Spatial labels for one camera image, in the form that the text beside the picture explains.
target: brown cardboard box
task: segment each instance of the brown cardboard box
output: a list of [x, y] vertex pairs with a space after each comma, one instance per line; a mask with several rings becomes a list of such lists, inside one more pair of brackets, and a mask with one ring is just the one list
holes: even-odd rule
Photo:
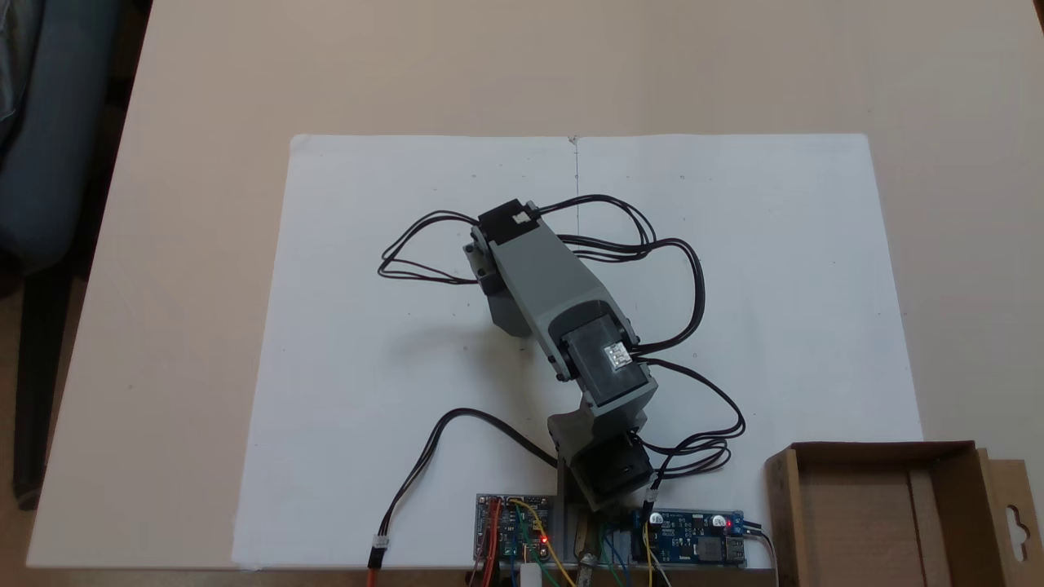
[[1022, 461], [973, 442], [797, 443], [765, 467], [783, 587], [1044, 585]]

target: robotic arm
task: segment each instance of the robotic arm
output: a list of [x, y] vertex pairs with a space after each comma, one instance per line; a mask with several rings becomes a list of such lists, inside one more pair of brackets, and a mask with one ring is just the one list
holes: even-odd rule
[[606, 286], [539, 217], [515, 199], [478, 217], [464, 248], [493, 323], [537, 339], [560, 381], [575, 380], [579, 407], [547, 419], [560, 461], [592, 511], [644, 487], [652, 474], [632, 440], [657, 390], [648, 367], [632, 360], [631, 322]]

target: table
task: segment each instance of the table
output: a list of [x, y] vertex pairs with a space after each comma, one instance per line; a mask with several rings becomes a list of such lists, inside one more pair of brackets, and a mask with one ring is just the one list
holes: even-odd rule
[[1040, 502], [1042, 58], [1028, 0], [159, 0], [28, 563], [232, 566], [304, 133], [868, 133], [925, 436]]

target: gray chair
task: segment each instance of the gray chair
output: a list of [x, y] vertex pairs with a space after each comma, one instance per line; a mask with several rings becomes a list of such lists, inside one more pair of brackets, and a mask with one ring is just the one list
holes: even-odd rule
[[119, 0], [0, 0], [0, 274], [23, 278], [13, 486], [34, 509]]

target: circuit board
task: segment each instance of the circuit board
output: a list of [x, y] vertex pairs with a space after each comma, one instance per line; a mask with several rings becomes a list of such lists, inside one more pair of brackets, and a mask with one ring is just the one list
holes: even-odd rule
[[[632, 515], [631, 556], [646, 562], [641, 511]], [[743, 512], [657, 510], [649, 516], [649, 549], [667, 565], [745, 566]]]
[[545, 530], [551, 527], [551, 509], [553, 497], [550, 495], [490, 495], [480, 493], [475, 497], [475, 558], [485, 558], [490, 547], [490, 513], [499, 507], [497, 516], [497, 559], [516, 562], [540, 559], [546, 561], [550, 557], [546, 542], [543, 540], [537, 523], [529, 510], [514, 506], [512, 499], [528, 503], [540, 515], [540, 522]]

